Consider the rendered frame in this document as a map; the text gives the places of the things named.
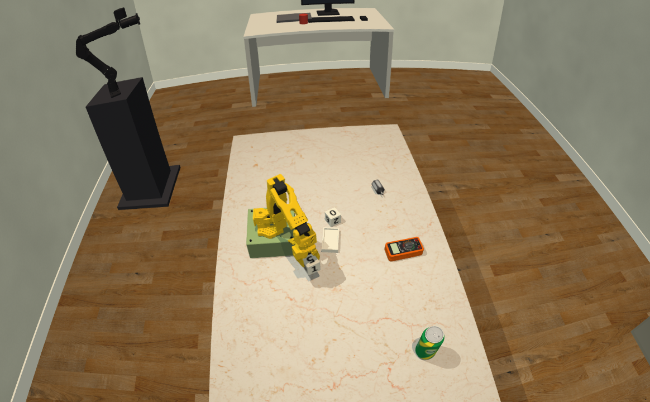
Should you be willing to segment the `green drink can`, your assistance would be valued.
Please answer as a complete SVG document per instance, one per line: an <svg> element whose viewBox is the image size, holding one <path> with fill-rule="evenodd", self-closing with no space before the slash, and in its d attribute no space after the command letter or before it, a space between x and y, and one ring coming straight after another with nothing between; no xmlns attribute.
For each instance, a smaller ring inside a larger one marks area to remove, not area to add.
<svg viewBox="0 0 650 402"><path fill-rule="evenodd" d="M443 330L440 327L430 326L426 328L416 345L417 356L424 360L434 358L443 340L445 340L445 335L443 335Z"/></svg>

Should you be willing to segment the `orange digital multimeter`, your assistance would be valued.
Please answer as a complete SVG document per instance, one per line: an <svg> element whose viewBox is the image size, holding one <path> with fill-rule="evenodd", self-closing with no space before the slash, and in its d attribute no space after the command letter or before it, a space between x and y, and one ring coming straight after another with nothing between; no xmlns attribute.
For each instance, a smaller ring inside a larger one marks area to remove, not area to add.
<svg viewBox="0 0 650 402"><path fill-rule="evenodd" d="M387 242L385 252L389 261L397 261L422 255L424 246L421 244L419 237L413 237Z"/></svg>

